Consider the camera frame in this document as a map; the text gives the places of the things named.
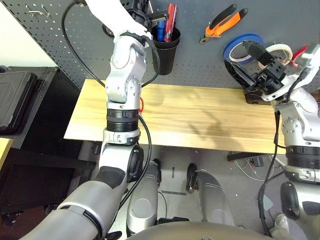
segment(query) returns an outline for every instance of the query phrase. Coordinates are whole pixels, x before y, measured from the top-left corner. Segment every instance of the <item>pegboard hook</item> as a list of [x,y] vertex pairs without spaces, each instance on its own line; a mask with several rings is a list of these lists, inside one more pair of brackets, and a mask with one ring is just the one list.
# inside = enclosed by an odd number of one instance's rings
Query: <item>pegboard hook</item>
[[44,15],[46,18],[50,16],[50,13],[45,9],[45,6],[41,4],[41,8],[43,9],[44,13],[42,11],[32,11],[28,5],[25,5],[26,9],[28,9],[28,15],[30,18],[33,18],[35,14]]

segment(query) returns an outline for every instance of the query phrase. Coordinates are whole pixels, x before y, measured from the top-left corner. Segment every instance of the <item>wooden board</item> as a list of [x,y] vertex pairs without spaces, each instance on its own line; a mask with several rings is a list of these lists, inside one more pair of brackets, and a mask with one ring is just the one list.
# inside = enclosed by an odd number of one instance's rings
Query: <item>wooden board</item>
[[[87,79],[64,138],[102,141],[106,92]],[[150,84],[142,91],[142,116],[152,144],[242,152],[274,152],[274,110],[251,105],[239,89]],[[140,125],[140,143],[147,136]],[[279,144],[284,144],[282,133]]]
[[0,137],[0,169],[2,168],[9,149],[13,143],[12,139],[2,138]]

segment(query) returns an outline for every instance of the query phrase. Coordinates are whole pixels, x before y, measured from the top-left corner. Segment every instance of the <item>orange pliers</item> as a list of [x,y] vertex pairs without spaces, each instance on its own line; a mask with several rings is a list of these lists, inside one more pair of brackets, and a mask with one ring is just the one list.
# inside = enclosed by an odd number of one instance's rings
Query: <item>orange pliers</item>
[[241,9],[233,17],[225,22],[225,20],[227,20],[227,18],[229,18],[236,9],[237,4],[232,4],[227,9],[223,10],[211,22],[209,22],[209,25],[205,29],[205,35],[200,39],[199,43],[205,44],[206,42],[211,40],[211,38],[220,38],[221,34],[240,22],[240,20],[243,19],[248,13],[247,8]]

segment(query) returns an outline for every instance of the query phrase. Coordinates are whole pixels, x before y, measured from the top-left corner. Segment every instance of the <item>black pegboard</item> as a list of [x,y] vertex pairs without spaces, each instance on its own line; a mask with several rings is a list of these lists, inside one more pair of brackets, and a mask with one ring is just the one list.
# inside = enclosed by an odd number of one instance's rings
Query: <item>black pegboard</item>
[[[320,2],[319,0],[242,0],[235,1],[238,10],[248,8],[247,16],[221,38],[206,44],[199,44],[208,21],[234,1],[225,0],[154,0],[154,10],[162,10],[168,3],[178,5],[176,27],[181,32],[180,44],[176,51],[173,71],[170,75],[159,76],[154,83],[215,88],[240,88],[227,73],[222,59],[226,44],[244,33],[262,36],[265,46],[285,43],[293,51],[300,47],[319,42]],[[61,32],[61,17],[68,1],[4,0],[4,6],[33,37],[40,47],[81,88],[88,72],[73,57]],[[41,4],[50,13],[49,17],[28,15],[28,8],[43,11]],[[105,79],[110,71],[110,57],[113,40],[102,31],[102,24],[88,7],[73,7],[66,17],[68,37],[81,59],[100,78]],[[150,49],[146,51],[147,70],[144,81],[153,74]],[[249,72],[257,70],[256,63],[245,66]],[[305,88],[311,92],[320,87],[320,72]]]

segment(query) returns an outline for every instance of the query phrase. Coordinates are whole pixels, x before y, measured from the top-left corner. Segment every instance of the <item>black cup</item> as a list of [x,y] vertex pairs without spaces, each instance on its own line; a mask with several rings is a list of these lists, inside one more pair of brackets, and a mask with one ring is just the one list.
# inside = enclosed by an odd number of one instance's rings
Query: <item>black cup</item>
[[[156,51],[158,52],[159,58],[160,58],[160,75],[168,75],[171,73],[172,68],[174,66],[174,60],[175,60],[175,54],[176,49],[179,44],[180,39],[180,31],[177,28],[173,29],[172,35],[171,35],[171,41],[170,42],[160,42],[153,40],[154,45],[156,47]],[[152,56],[153,58],[153,69],[156,72],[157,71],[157,59],[155,56]]]

